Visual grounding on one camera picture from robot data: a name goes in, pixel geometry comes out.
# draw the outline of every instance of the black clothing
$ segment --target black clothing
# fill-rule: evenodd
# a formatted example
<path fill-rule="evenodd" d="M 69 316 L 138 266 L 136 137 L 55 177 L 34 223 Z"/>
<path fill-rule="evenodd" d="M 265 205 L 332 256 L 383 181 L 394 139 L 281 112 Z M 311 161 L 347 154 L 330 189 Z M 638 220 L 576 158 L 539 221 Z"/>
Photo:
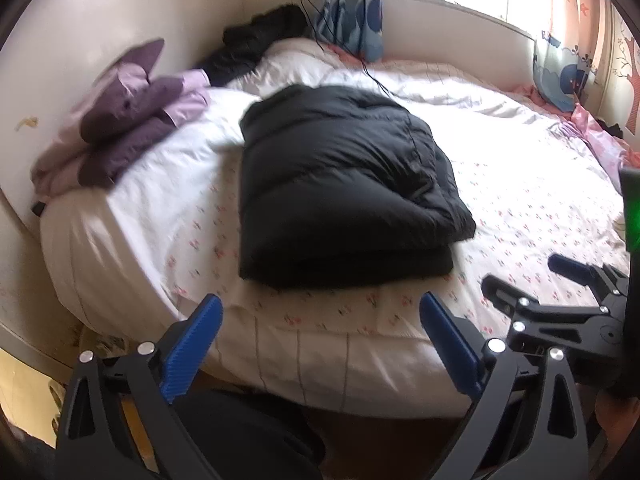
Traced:
<path fill-rule="evenodd" d="M 268 394 L 204 391 L 175 411 L 223 480 L 321 480 L 324 444 L 300 407 Z"/>
<path fill-rule="evenodd" d="M 473 237 L 449 159 L 395 101 L 290 86 L 240 123 L 239 273 L 276 288 L 447 274 Z"/>
<path fill-rule="evenodd" d="M 201 61 L 211 86 L 224 86 L 236 77 L 251 72 L 271 43 L 302 36 L 306 17 L 297 5 L 285 5 L 254 16 L 251 23 L 227 27 L 224 46 Z"/>

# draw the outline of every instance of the white bedsheet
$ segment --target white bedsheet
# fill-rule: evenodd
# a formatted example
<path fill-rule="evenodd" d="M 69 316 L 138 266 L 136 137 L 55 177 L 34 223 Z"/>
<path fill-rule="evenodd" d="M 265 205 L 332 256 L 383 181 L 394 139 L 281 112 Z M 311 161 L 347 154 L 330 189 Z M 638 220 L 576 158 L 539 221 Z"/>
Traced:
<path fill-rule="evenodd" d="M 554 133 L 555 116 L 444 64 L 370 71 L 431 126 L 478 224 L 473 240 L 454 246 L 449 276 L 303 292 L 239 279 L 238 120 L 257 99 L 240 90 L 265 96 L 294 82 L 378 90 L 334 54 L 289 40 L 234 82 L 237 91 L 212 89 L 206 114 L 111 192 L 78 190 L 47 206 L 42 247 L 61 302 L 98 332 L 145 340 L 215 292 L 225 315 L 206 370 L 332 410 L 461 415 L 468 400 L 421 329 L 420 296 L 435 291 L 487 336 L 508 326 L 482 298 L 489 272 L 550 304 L 593 304 L 587 289 L 549 273 L 546 258 L 557 251 L 626 270 L 612 229 L 622 200 L 580 140 Z"/>

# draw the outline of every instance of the black cable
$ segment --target black cable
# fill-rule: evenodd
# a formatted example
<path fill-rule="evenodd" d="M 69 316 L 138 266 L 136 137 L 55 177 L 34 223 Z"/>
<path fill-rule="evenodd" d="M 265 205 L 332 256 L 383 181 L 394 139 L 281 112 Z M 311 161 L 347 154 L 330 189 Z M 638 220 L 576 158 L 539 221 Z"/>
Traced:
<path fill-rule="evenodd" d="M 300 0 L 300 6 L 302 7 L 302 10 L 305 11 L 305 16 L 309 22 L 309 25 L 311 26 L 311 30 L 314 32 L 314 40 L 316 40 L 316 45 L 320 47 L 320 50 L 322 50 L 322 53 L 324 54 L 324 48 L 322 48 L 322 45 L 318 41 L 318 32 L 316 31 L 316 28 L 314 27 L 314 24 L 311 21 L 311 17 L 309 16 L 309 13 L 306 12 L 305 4 L 302 2 L 302 0 Z"/>
<path fill-rule="evenodd" d="M 367 65 L 365 64 L 364 60 L 360 57 L 360 56 L 356 56 L 350 49 L 348 46 L 346 46 L 342 41 L 338 40 L 338 37 L 336 35 L 336 33 L 334 31 L 331 30 L 331 26 L 329 25 L 329 22 L 326 19 L 326 16 L 324 15 L 324 12 L 320 12 L 320 10 L 314 5 L 314 3 L 311 0 L 307 0 L 311 6 L 314 8 L 314 10 L 318 13 L 319 16 L 322 16 L 322 19 L 324 20 L 324 23 L 326 24 L 326 28 L 329 30 L 329 33 L 334 37 L 334 43 L 337 43 L 338 46 L 340 46 L 341 48 L 343 48 L 347 54 L 350 54 L 351 56 L 353 56 L 356 59 L 359 59 L 360 62 L 362 63 L 362 69 L 364 70 L 364 73 L 367 74 L 371 79 L 373 79 L 373 81 L 380 87 L 380 89 L 388 96 L 391 97 L 393 94 L 393 92 L 390 92 L 386 86 L 384 86 L 380 81 L 378 81 L 375 77 L 373 77 L 370 73 L 369 70 L 367 69 Z M 302 0 L 300 0 L 300 5 L 302 6 L 302 9 L 305 11 L 306 16 L 308 17 L 308 13 L 306 12 L 305 9 L 305 4 L 303 3 Z M 311 19 L 309 19 L 309 23 L 311 24 L 311 28 L 314 30 L 314 35 L 316 37 L 316 43 L 318 42 L 318 32 L 316 31 L 316 28 L 314 26 L 314 24 L 311 22 Z"/>

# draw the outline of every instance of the black puffer jacket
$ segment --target black puffer jacket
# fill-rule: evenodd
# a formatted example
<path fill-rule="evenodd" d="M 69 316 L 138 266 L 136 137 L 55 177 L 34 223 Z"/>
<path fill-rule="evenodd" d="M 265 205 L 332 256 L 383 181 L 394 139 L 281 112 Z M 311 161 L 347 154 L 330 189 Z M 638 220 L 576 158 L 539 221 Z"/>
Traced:
<path fill-rule="evenodd" d="M 240 276 L 331 287 L 436 276 L 476 224 L 429 126 L 391 99 L 290 86 L 240 123 Z"/>
<path fill-rule="evenodd" d="M 254 70 L 274 41 L 302 36 L 306 17 L 297 5 L 285 5 L 252 17 L 250 23 L 227 27 L 224 46 L 202 60 L 211 86 L 224 86 L 236 77 Z"/>

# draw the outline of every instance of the blue patterned curtain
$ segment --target blue patterned curtain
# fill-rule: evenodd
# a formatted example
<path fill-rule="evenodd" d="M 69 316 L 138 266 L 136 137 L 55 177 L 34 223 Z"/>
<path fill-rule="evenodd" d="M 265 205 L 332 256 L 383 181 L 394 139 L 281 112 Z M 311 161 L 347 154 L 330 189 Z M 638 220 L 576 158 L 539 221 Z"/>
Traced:
<path fill-rule="evenodd" d="M 382 0 L 324 0 L 318 34 L 364 61 L 382 57 Z"/>
<path fill-rule="evenodd" d="M 536 38 L 533 78 L 540 95 L 563 112 L 574 110 L 576 98 L 584 101 L 593 84 L 602 51 L 598 37 L 604 33 L 600 4 L 601 0 L 536 2 L 548 22 Z"/>

